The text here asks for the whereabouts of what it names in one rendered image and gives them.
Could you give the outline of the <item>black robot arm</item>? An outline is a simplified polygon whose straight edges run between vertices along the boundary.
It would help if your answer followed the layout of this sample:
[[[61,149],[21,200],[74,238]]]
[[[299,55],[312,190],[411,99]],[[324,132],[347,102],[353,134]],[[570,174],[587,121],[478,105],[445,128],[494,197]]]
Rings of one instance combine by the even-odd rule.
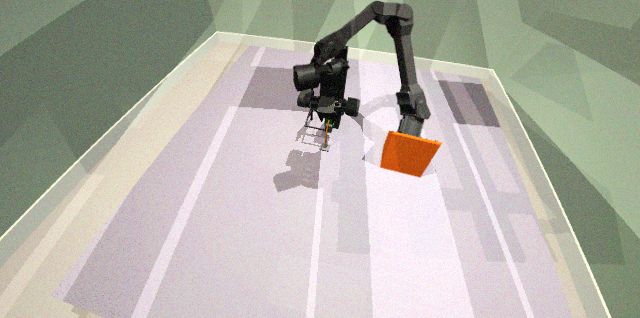
[[[319,40],[314,45],[314,56],[310,64],[293,67],[295,88],[297,91],[317,88],[319,83],[326,88],[338,87],[342,70],[350,67],[342,58],[326,62],[338,56],[349,39],[373,20],[386,25],[395,42],[401,80],[401,89],[396,92],[396,97],[400,115],[403,115],[397,132],[422,138],[424,119],[428,120],[431,112],[424,92],[417,83],[411,42],[413,9],[406,3],[373,1],[340,30]],[[322,65],[324,63],[326,64]],[[325,97],[320,93],[317,107],[319,118],[333,119],[341,115],[341,112],[342,103],[339,103],[337,95]]]

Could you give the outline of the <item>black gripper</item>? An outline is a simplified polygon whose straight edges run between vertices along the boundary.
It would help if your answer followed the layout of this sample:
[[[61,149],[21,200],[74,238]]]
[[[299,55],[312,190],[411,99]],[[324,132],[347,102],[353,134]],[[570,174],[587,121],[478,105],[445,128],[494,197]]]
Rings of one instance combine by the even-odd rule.
[[[326,88],[320,83],[320,93],[323,93],[325,97],[333,97],[333,95],[337,95],[339,99],[340,85],[336,88]],[[311,102],[311,110],[317,112],[319,96],[313,96],[314,91],[312,90],[302,90],[297,98],[297,105],[300,107],[309,107],[309,103]],[[348,116],[356,117],[358,116],[360,99],[348,97],[346,99],[339,99],[339,103],[342,103],[342,112],[341,116],[344,115],[344,112]]]

